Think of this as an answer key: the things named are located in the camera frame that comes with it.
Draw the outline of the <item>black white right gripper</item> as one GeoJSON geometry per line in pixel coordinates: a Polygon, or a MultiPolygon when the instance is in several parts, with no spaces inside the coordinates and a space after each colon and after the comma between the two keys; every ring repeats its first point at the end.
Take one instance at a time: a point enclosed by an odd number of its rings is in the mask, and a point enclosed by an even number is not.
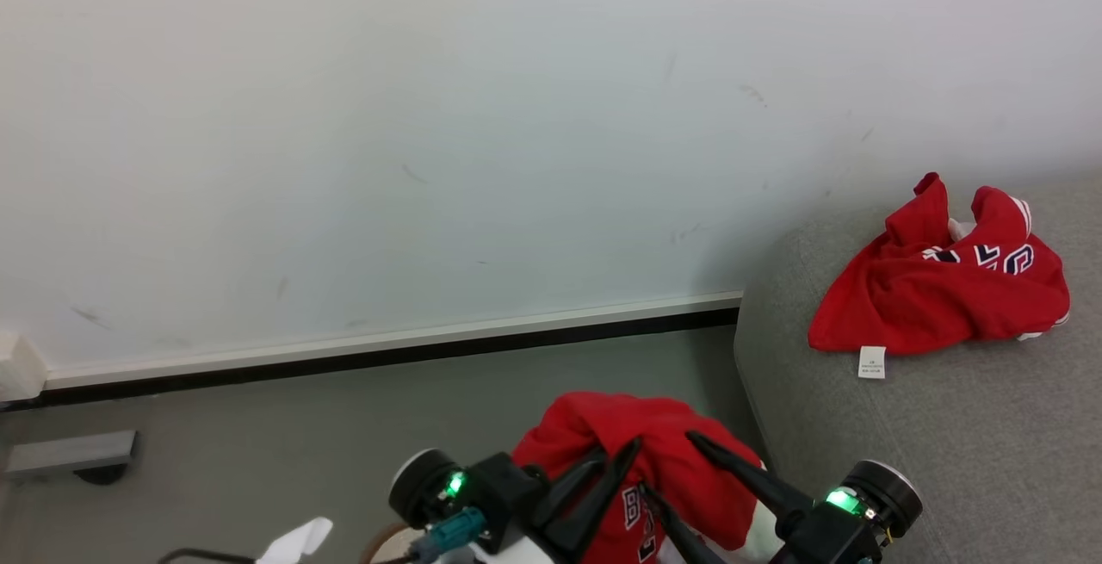
{"type": "MultiPolygon", "coordinates": [[[[784,546],[771,563],[882,563],[885,549],[912,529],[923,512],[912,482],[886,463],[855,463],[834,489],[815,499],[700,431],[688,431],[687,438],[776,517],[784,546]]],[[[641,496],[685,563],[724,563],[662,494],[641,482],[641,496]]]]}

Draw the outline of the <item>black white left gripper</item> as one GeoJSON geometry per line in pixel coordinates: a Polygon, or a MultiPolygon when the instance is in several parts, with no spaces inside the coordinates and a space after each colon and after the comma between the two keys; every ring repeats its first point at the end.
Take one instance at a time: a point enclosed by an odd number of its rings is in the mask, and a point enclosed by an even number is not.
{"type": "Polygon", "coordinates": [[[581,563],[641,447],[635,437],[614,455],[592,449],[548,482],[548,490],[505,453],[462,466],[428,448],[395,474],[388,505],[420,531],[411,545],[414,557],[544,557],[529,536],[534,513],[552,560],[581,563]]]}

